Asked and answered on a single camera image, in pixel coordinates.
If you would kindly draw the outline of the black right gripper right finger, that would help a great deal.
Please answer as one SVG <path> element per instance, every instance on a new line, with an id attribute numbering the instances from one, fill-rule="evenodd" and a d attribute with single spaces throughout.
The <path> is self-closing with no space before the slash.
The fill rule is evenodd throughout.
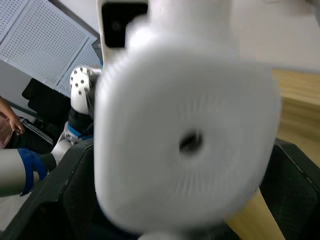
<path id="1" fill-rule="evenodd" d="M 298 146 L 276 139 L 260 191 L 285 239 L 320 238 L 320 169 Z"/>

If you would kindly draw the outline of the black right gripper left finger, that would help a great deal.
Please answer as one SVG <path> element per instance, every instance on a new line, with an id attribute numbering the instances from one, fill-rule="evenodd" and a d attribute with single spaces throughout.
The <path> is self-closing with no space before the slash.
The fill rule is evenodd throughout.
<path id="1" fill-rule="evenodd" d="M 94 142 L 73 145 L 31 192 L 2 240 L 85 240 L 96 209 Z"/>

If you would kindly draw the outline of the person's bare hand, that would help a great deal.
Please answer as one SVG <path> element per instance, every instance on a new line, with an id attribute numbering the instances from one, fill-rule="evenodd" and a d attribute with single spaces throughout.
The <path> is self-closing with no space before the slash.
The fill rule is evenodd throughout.
<path id="1" fill-rule="evenodd" d="M 17 116 L 10 116 L 8 119 L 12 130 L 16 132 L 17 135 L 23 135 L 25 133 L 24 126 Z"/>

